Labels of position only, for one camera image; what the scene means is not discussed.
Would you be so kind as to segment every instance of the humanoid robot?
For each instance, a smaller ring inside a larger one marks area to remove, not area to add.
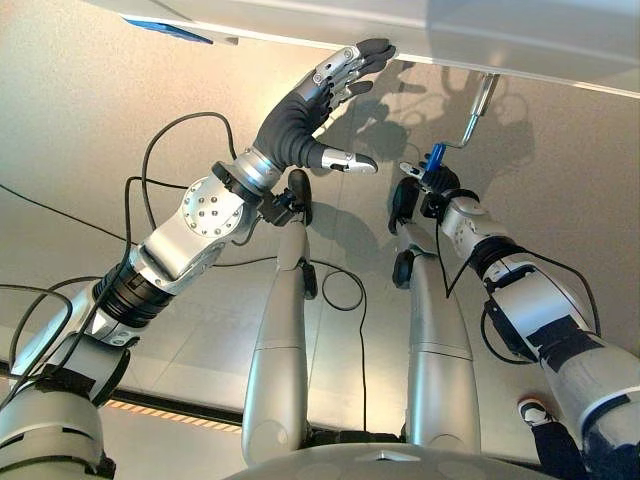
[[[546,478],[479,455],[469,344],[437,277],[434,244],[411,220],[419,189],[428,190],[423,213],[436,219],[487,289],[488,314],[506,344],[540,363],[565,416],[582,434],[590,467],[613,472],[637,461],[638,359],[596,336],[579,302],[439,165],[409,170],[415,180],[397,191],[390,222],[404,252],[394,280],[409,286],[413,298],[406,440],[376,443],[372,434],[365,443],[304,448],[301,305],[314,293],[304,232],[308,212],[289,208],[271,189],[293,165],[377,171],[371,158],[327,147],[312,134],[338,104],[368,91],[372,83],[357,80],[382,70],[394,53],[387,40],[370,39],[316,66],[271,111],[251,147],[196,180],[171,218],[73,299],[70,318],[60,313],[29,342],[12,366],[19,379],[0,410],[3,478],[114,476],[97,408],[122,378],[129,349],[225,244],[245,237],[258,212],[288,224],[245,404],[243,453],[254,466],[234,478]],[[294,176],[294,184],[301,181]]]

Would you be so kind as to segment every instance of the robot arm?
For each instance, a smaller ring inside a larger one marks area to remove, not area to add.
[[[24,374],[43,354],[36,369],[42,375],[25,383],[0,411],[0,472],[34,478],[44,468],[47,478],[113,476],[94,407],[107,400],[122,378],[129,347],[215,262],[226,243],[244,237],[257,212],[276,225],[293,216],[287,199],[271,194],[287,167],[377,171],[369,157],[332,149],[312,134],[334,107],[370,90],[372,82],[355,81],[382,70],[394,53],[387,40],[370,39],[318,65],[267,116],[251,147],[231,165],[216,163],[212,174],[189,187],[173,216],[132,249],[122,269],[114,267],[73,299],[70,321],[46,351],[62,325],[62,313],[23,348],[12,373]],[[80,333],[95,299],[107,288]],[[80,341],[61,366],[78,335]],[[63,460],[51,463],[51,458]]]
[[[422,213],[437,219],[483,282],[485,310],[511,352],[540,363],[590,468],[603,478],[620,472],[632,478],[627,472],[637,471],[640,452],[638,359],[591,330],[580,302],[508,236],[473,192],[459,188],[453,172],[403,169],[435,190]]]

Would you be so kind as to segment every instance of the sneaker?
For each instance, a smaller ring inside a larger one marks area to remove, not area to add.
[[[553,422],[553,416],[545,406],[535,398],[525,398],[518,403],[518,413],[524,423],[530,427],[537,427],[545,423]]]

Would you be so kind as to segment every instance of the wire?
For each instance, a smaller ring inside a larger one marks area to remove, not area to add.
[[[368,306],[368,301],[367,301],[367,289],[364,286],[364,283],[362,283],[362,280],[360,279],[360,277],[358,277],[355,273],[352,273],[348,270],[345,270],[342,267],[339,267],[338,265],[334,265],[333,263],[329,263],[329,262],[325,262],[322,260],[314,260],[311,259],[311,262],[313,263],[318,263],[320,265],[324,265],[326,267],[330,267],[333,268],[339,272],[344,273],[345,275],[349,276],[358,286],[358,288],[360,289],[360,299],[358,300],[357,303],[355,303],[354,305],[350,306],[350,307],[339,307],[338,305],[336,305],[335,303],[331,302],[329,300],[329,298],[327,297],[327,294],[325,292],[325,283],[327,281],[327,278],[329,278],[331,275],[334,275],[336,272],[332,272],[327,274],[324,277],[324,280],[322,281],[322,297],[325,299],[325,301],[331,305],[333,308],[343,311],[343,312],[349,312],[351,310],[355,310],[356,308],[358,308],[358,306],[360,306],[360,304],[363,304],[363,309],[362,309],[362,319],[360,320],[360,327],[358,329],[358,332],[360,334],[360,351],[361,351],[361,368],[362,368],[362,429],[366,432],[367,431],[367,376],[366,376],[366,358],[365,358],[365,347],[364,347],[364,334],[362,332],[363,328],[364,328],[364,322],[365,319],[367,318],[367,306]]]
[[[50,286],[47,289],[47,291],[53,292],[66,285],[71,285],[72,283],[90,282],[92,280],[99,280],[100,278],[101,277],[95,277],[95,276],[70,278],[68,280],[63,280],[62,282],[58,282],[55,285]],[[18,322],[18,325],[16,326],[16,329],[13,332],[13,336],[11,337],[11,344],[9,345],[9,370],[13,370],[13,366],[16,361],[16,351],[18,349],[18,342],[20,340],[20,335],[22,335],[22,330],[27,324],[27,321],[29,320],[29,317],[31,317],[31,314],[33,313],[33,311],[38,307],[38,305],[40,305],[40,302],[42,302],[42,300],[44,300],[45,298],[47,298],[47,294],[44,294],[44,293],[40,295],[38,298],[36,298],[33,301],[33,303],[29,306],[27,311],[24,312],[24,315],[22,315],[22,318]]]
[[[462,264],[462,267],[460,267],[460,270],[458,270],[458,273],[453,279],[451,286],[448,287],[447,272],[444,268],[444,263],[442,262],[442,255],[440,254],[439,232],[440,232],[440,229],[438,226],[438,222],[436,222],[436,250],[438,252],[438,261],[440,262],[440,270],[442,271],[442,280],[444,281],[445,292],[446,292],[447,298],[449,298],[449,296],[451,295],[451,292],[453,292],[453,287],[455,287],[456,283],[458,282],[458,279],[460,278],[460,275],[462,275],[462,272],[464,271],[464,269],[467,268],[467,266],[469,266],[469,263],[471,262],[471,255]],[[573,273],[576,277],[580,279],[580,281],[582,282],[582,285],[584,286],[585,291],[587,292],[587,296],[589,297],[589,303],[591,304],[591,311],[593,312],[593,328],[595,330],[596,335],[598,335],[599,337],[602,337],[602,327],[600,325],[600,315],[598,314],[598,306],[596,305],[596,298],[593,295],[593,291],[591,290],[591,285],[589,285],[589,282],[586,279],[586,277],[579,270],[576,270],[575,268],[570,267],[569,265],[566,265],[562,262],[554,260],[553,258],[545,257],[544,255],[528,250],[526,248],[523,248],[522,250],[523,250],[523,253],[528,253],[529,255],[539,258],[540,260],[548,262],[557,267],[563,268]],[[571,305],[573,305],[574,308],[576,308],[573,302],[567,297],[567,295],[564,292],[562,292],[562,289],[551,278],[549,278],[549,281],[553,283],[556,286],[556,288],[558,288],[558,290],[560,290],[560,292],[565,296],[565,298],[567,298],[567,301],[571,303]]]
[[[15,397],[15,395],[18,393],[18,390],[20,390],[20,388],[22,388],[22,386],[30,379],[31,372],[33,371],[35,366],[38,364],[40,359],[44,356],[45,352],[51,347],[51,345],[53,345],[53,342],[55,342],[58,335],[60,335],[60,333],[62,333],[62,330],[67,326],[67,323],[69,322],[69,319],[71,318],[71,315],[73,313],[73,306],[71,304],[71,301],[61,293],[46,290],[44,288],[31,287],[28,285],[14,285],[10,283],[3,283],[3,284],[0,284],[0,289],[41,293],[45,296],[49,295],[61,300],[62,302],[64,302],[65,306],[67,307],[67,313],[65,314],[64,318],[62,319],[62,322],[56,329],[55,334],[47,341],[44,348],[42,348],[38,352],[38,354],[34,357],[31,363],[24,370],[24,372],[22,372],[22,374],[18,378],[18,381],[14,384],[9,394],[5,397],[5,399],[0,404],[0,410],[2,410],[13,399],[13,397]]]
[[[487,310],[484,309],[482,311],[482,316],[480,317],[480,334],[482,335],[482,340],[484,341],[484,344],[487,347],[487,350],[489,350],[494,357],[496,357],[498,360],[501,360],[505,363],[510,363],[511,365],[529,365],[529,364],[535,363],[535,362],[528,362],[526,360],[515,360],[515,359],[503,357],[502,355],[500,355],[493,348],[493,346],[491,346],[491,343],[489,343],[489,339],[487,338],[487,332],[486,332],[486,320],[487,320]]]
[[[440,252],[440,228],[438,226],[437,221],[436,221],[436,251],[438,253],[438,262],[440,263],[440,270],[442,271],[442,281],[444,282],[445,295],[446,295],[446,298],[449,298],[453,293],[453,289],[458,283],[458,280],[460,280],[460,276],[462,275],[462,272],[464,272],[465,268],[469,266],[469,263],[471,262],[471,255],[469,255],[469,257],[464,261],[464,263],[460,267],[460,270],[458,270],[458,273],[456,273],[456,276],[454,277],[453,282],[451,282],[451,285],[447,285],[447,272],[444,268],[444,263],[442,261],[442,253]]]
[[[0,188],[2,188],[3,190],[6,190],[7,192],[15,195],[16,197],[19,197],[19,198],[21,198],[21,199],[23,199],[23,200],[25,200],[25,201],[33,204],[33,205],[37,205],[39,207],[46,208],[47,210],[50,210],[50,211],[52,211],[54,213],[57,213],[58,215],[62,215],[63,217],[67,217],[67,218],[69,218],[71,220],[75,220],[76,222],[82,223],[83,225],[86,225],[87,227],[94,228],[96,230],[101,231],[102,233],[106,233],[107,235],[110,235],[110,236],[112,236],[114,238],[117,238],[118,240],[123,240],[124,241],[124,237],[121,237],[117,233],[110,232],[106,228],[102,228],[102,227],[100,227],[98,225],[94,225],[93,223],[87,222],[86,220],[82,220],[81,218],[78,218],[78,217],[74,217],[73,215],[70,215],[70,214],[65,213],[65,212],[63,212],[61,210],[58,210],[57,208],[53,208],[53,207],[50,207],[48,205],[45,205],[44,203],[40,203],[40,202],[38,202],[36,200],[33,200],[33,199],[31,199],[31,198],[29,198],[29,197],[27,197],[25,195],[22,195],[21,193],[16,192],[15,190],[7,187],[6,185],[0,184]]]
[[[213,267],[220,267],[220,268],[242,267],[244,265],[251,265],[252,263],[264,262],[266,260],[275,260],[276,258],[278,258],[278,257],[273,255],[271,257],[254,258],[253,260],[246,260],[244,262],[238,262],[238,263],[215,263],[212,266]]]
[[[253,223],[251,224],[251,227],[249,227],[249,233],[247,234],[247,238],[245,238],[241,242],[236,242],[235,240],[231,240],[231,243],[233,243],[236,247],[244,247],[247,243],[249,243],[249,241],[251,241],[251,237],[253,237],[253,231],[256,229],[256,225],[258,225],[258,222],[260,222],[260,220],[262,220],[262,217],[258,215],[256,219],[253,221]]]
[[[215,265],[213,265],[214,267],[221,267],[221,268],[229,268],[229,267],[240,267],[243,265],[251,265],[253,263],[258,263],[258,262],[263,262],[266,260],[274,260],[278,257],[276,256],[271,256],[271,257],[262,257],[262,258],[255,258],[253,260],[246,260],[243,262],[236,262],[236,263],[217,263]],[[367,289],[364,286],[364,283],[362,282],[362,280],[360,279],[360,277],[358,277],[358,275],[356,275],[353,272],[350,272],[349,270],[346,270],[338,265],[335,265],[333,263],[329,263],[329,262],[325,262],[324,260],[317,260],[312,258],[311,263],[317,263],[318,265],[324,265],[325,267],[329,267],[329,268],[333,268],[335,271],[334,272],[329,272],[327,273],[327,275],[325,275],[324,279],[322,280],[322,297],[324,298],[325,302],[327,302],[332,308],[341,311],[341,312],[350,312],[355,310],[356,308],[358,308],[360,305],[363,305],[363,309],[362,309],[362,318],[360,320],[360,326],[358,329],[359,335],[360,335],[360,351],[361,351],[361,367],[362,367],[362,426],[363,426],[363,430],[367,430],[367,376],[366,376],[366,354],[365,354],[365,345],[364,345],[364,333],[363,333],[363,328],[364,328],[364,322],[365,319],[367,318],[367,307],[368,307],[368,300],[367,300]],[[337,273],[344,273],[345,275],[347,275],[349,278],[351,278],[355,284],[358,286],[358,288],[360,289],[360,298],[358,299],[358,301],[356,303],[354,303],[353,305],[347,306],[347,307],[342,307],[340,305],[337,305],[336,303],[332,302],[328,295],[327,292],[325,290],[325,285],[327,282],[327,279],[329,277],[331,277],[332,275],[335,275]]]
[[[122,252],[122,259],[118,264],[117,270],[111,277],[111,280],[107,282],[107,284],[105,285],[105,288],[102,290],[100,295],[98,295],[98,298],[95,299],[93,306],[91,307],[91,309],[89,310],[89,313],[87,313],[87,316],[82,322],[82,326],[76,333],[73,339],[73,343],[69,347],[69,350],[67,350],[64,357],[62,357],[62,360],[60,361],[60,363],[58,363],[58,365],[56,365],[51,370],[51,372],[49,373],[50,375],[54,375],[56,372],[60,371],[62,368],[64,368],[65,364],[69,361],[69,358],[71,358],[71,355],[73,355],[74,350],[77,348],[78,344],[80,343],[80,340],[82,339],[85,330],[91,324],[91,321],[93,320],[93,317],[98,311],[98,308],[100,308],[101,302],[106,298],[108,294],[111,293],[111,288],[113,287],[114,283],[117,281],[118,277],[120,276],[120,273],[124,270],[125,266],[127,265],[127,262],[129,260],[129,253],[131,252],[131,208],[129,204],[129,191],[131,189],[131,182],[133,182],[136,179],[137,179],[136,177],[129,177],[127,178],[127,181],[125,182],[125,185],[124,185],[125,247],[124,247],[124,251]]]
[[[147,182],[149,181],[147,179],[147,169],[149,167],[149,158],[151,157],[151,152],[153,151],[153,147],[156,145],[156,143],[158,143],[158,140],[160,140],[165,133],[167,133],[176,125],[186,120],[190,120],[192,118],[198,118],[198,117],[215,117],[220,119],[222,123],[224,123],[224,127],[227,131],[227,142],[229,144],[229,153],[231,154],[231,157],[234,160],[236,159],[236,151],[233,146],[233,132],[231,131],[231,125],[229,124],[229,120],[227,120],[227,118],[221,113],[218,113],[218,112],[190,113],[188,115],[183,115],[182,117],[176,118],[172,122],[169,122],[167,125],[162,127],[160,131],[156,133],[154,137],[151,139],[151,141],[149,142],[149,145],[147,145],[147,150],[145,151],[144,158],[142,160],[142,174],[141,174],[142,201],[144,202],[144,208],[147,212],[147,218],[149,219],[149,224],[151,225],[152,230],[156,229],[156,221],[153,218],[153,212],[151,211],[151,204],[149,202],[149,192],[147,192]]]
[[[135,176],[135,177],[131,177],[131,178],[133,178],[134,180],[142,180],[142,177],[139,177],[139,176]],[[154,180],[152,178],[147,178],[147,182],[153,183],[154,185],[160,185],[162,187],[175,188],[175,189],[179,189],[179,190],[186,190],[187,188],[189,188],[189,187],[185,187],[184,185],[174,185],[172,183],[161,182],[160,180]],[[103,228],[103,227],[101,227],[99,225],[95,225],[95,224],[93,224],[91,222],[88,222],[86,220],[82,220],[81,218],[78,218],[78,217],[75,217],[75,216],[73,216],[73,215],[71,215],[69,213],[63,212],[62,210],[58,210],[57,208],[53,208],[53,207],[50,207],[49,205],[46,205],[44,203],[38,202],[36,200],[33,200],[33,199],[27,197],[26,195],[23,195],[22,193],[17,192],[16,190],[13,190],[12,188],[7,187],[6,185],[0,184],[0,188],[2,188],[3,190],[6,190],[7,192],[11,193],[12,195],[15,195],[18,198],[21,198],[22,200],[25,200],[27,203],[31,203],[33,205],[37,205],[38,207],[42,207],[42,208],[44,208],[46,210],[49,210],[51,212],[57,213],[59,215],[62,215],[63,217],[67,217],[70,220],[74,220],[74,221],[76,221],[78,223],[86,225],[87,227],[90,227],[90,228],[93,228],[95,230],[98,230],[99,232],[106,233],[107,235],[109,235],[109,236],[111,236],[113,238],[117,238],[118,240],[122,240],[123,242],[126,241],[126,238],[124,238],[121,235],[118,235],[117,233],[111,232],[111,231],[107,230],[106,228]]]
[[[601,326],[600,326],[600,315],[598,314],[598,306],[596,305],[596,298],[593,295],[593,291],[591,290],[591,286],[589,285],[589,282],[587,281],[586,277],[582,273],[580,273],[578,270],[576,270],[575,268],[570,267],[569,265],[565,265],[564,263],[558,262],[557,260],[554,260],[554,259],[549,258],[549,257],[545,257],[544,255],[540,255],[539,253],[532,252],[531,250],[525,249],[525,252],[528,253],[529,255],[533,255],[536,258],[539,258],[540,260],[543,260],[543,261],[545,261],[547,263],[555,265],[556,267],[563,268],[563,269],[573,273],[576,277],[578,277],[580,279],[580,281],[582,282],[582,285],[584,286],[584,289],[587,292],[587,296],[589,297],[589,303],[591,304],[591,311],[593,312],[594,330],[596,331],[596,335],[601,337],[602,336],[602,329],[601,329]]]

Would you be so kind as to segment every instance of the person's leg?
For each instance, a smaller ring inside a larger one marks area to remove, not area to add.
[[[538,400],[527,398],[518,404],[522,420],[531,427],[540,464],[548,475],[566,480],[589,477],[573,438]]]

